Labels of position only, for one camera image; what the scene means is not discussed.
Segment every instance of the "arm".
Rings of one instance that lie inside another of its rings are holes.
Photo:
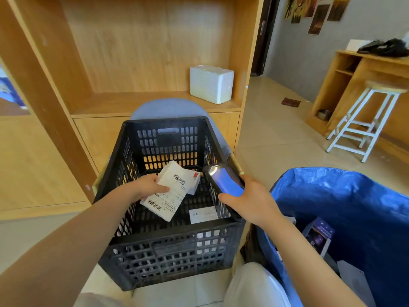
[[[220,194],[219,199],[268,234],[279,250],[304,306],[365,307],[307,239],[281,214],[267,189],[248,176],[241,177],[246,184],[243,195]]]
[[[155,174],[121,185],[57,228],[0,275],[4,306],[72,306],[131,203],[167,192]]]

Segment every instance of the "white pants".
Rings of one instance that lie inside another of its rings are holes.
[[[78,296],[74,307],[122,307],[122,303],[98,294]],[[282,285],[260,264],[247,263],[233,276],[223,307],[291,307]]]

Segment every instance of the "metal bowl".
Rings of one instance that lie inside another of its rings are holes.
[[[317,118],[323,121],[329,121],[332,115],[332,111],[321,109],[317,112]]]

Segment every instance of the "cabinet door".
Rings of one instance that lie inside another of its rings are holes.
[[[228,145],[234,150],[240,112],[209,113],[209,116],[214,120]]]
[[[0,117],[0,146],[0,211],[88,202],[34,116]]]
[[[127,117],[96,117],[74,119],[75,125],[99,172],[107,164]]]

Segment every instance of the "poster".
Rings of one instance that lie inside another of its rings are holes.
[[[330,14],[328,15],[329,22],[339,22],[345,13],[346,7],[350,0],[334,0]]]
[[[299,24],[304,14],[304,5],[307,0],[297,0],[294,5],[294,13],[291,18],[292,24]]]
[[[306,0],[304,5],[304,17],[312,17],[318,0]]]
[[[327,16],[328,10],[330,9],[330,4],[321,4],[317,6],[315,10],[313,21],[311,22],[308,34],[319,35],[321,32],[322,25],[324,24],[325,17]]]
[[[295,0],[287,0],[287,4],[285,5],[285,14],[284,19],[290,19],[293,13],[293,5]]]

